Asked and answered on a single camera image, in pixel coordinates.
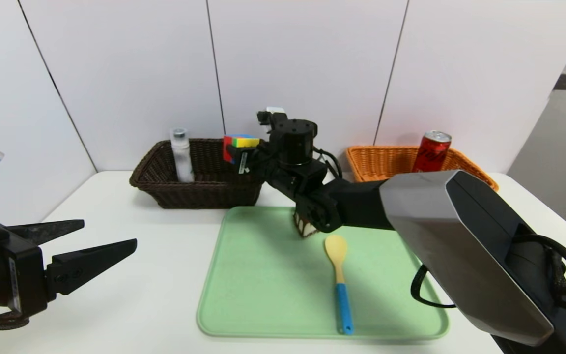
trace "bottle cap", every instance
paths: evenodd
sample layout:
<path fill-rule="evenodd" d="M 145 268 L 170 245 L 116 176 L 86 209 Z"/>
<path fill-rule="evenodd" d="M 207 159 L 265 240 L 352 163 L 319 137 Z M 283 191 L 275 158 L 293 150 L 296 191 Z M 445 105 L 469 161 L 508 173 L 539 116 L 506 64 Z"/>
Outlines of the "bottle cap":
<path fill-rule="evenodd" d="M 170 130 L 170 140 L 171 146 L 176 148 L 184 148 L 189 146 L 189 137 L 187 133 L 189 131 L 185 128 L 173 128 Z"/>

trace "orange wicker basket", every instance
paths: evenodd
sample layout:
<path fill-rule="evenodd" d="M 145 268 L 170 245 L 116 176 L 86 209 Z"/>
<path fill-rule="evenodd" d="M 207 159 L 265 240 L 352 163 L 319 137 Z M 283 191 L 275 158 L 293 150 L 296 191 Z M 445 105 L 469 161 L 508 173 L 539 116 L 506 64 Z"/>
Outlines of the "orange wicker basket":
<path fill-rule="evenodd" d="M 346 157 L 355 174 L 355 181 L 368 182 L 389 179 L 398 173 L 411 172 L 418 146 L 352 146 Z M 499 185 L 486 172 L 461 152 L 449 149 L 442 170 L 464 170 L 488 183 L 494 190 Z"/>

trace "white bottle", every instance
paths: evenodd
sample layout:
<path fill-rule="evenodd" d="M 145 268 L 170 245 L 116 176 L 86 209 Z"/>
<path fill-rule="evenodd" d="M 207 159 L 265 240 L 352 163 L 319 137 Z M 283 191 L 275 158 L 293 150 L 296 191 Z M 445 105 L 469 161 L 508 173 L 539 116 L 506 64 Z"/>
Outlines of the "white bottle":
<path fill-rule="evenodd" d="M 176 162 L 176 175 L 178 180 L 184 183 L 194 181 L 194 171 L 191 166 L 189 155 L 189 138 L 185 128 L 174 128 L 170 130 L 171 150 Z"/>

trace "white table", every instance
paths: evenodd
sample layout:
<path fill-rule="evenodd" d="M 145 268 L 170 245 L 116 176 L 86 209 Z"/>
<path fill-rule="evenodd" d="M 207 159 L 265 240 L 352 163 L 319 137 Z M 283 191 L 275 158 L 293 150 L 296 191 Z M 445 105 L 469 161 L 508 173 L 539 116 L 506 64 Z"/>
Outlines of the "white table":
<path fill-rule="evenodd" d="M 566 222 L 506 175 L 493 173 L 499 194 L 542 235 L 566 246 Z M 128 184 L 130 172 L 94 175 L 47 220 L 84 219 L 86 227 L 42 246 L 51 255 L 139 239 L 130 257 L 68 296 L 58 295 L 29 325 L 0 332 L 0 354 L 499 354 L 492 338 L 456 309 L 440 340 L 265 340 L 206 336 L 196 309 L 226 210 L 163 210 Z M 261 206 L 292 206 L 263 186 Z M 449 301 L 436 285 L 442 301 Z"/>

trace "blue handle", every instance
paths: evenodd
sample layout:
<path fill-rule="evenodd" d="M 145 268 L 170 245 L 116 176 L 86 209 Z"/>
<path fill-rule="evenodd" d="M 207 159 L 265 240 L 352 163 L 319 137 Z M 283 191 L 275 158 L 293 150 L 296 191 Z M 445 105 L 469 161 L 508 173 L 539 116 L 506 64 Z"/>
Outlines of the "blue handle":
<path fill-rule="evenodd" d="M 346 284 L 336 284 L 335 291 L 338 293 L 338 305 L 340 306 L 342 332 L 347 336 L 350 336 L 353 334 L 353 320 L 351 318 L 351 310 L 348 307 L 348 295 L 346 295 Z"/>

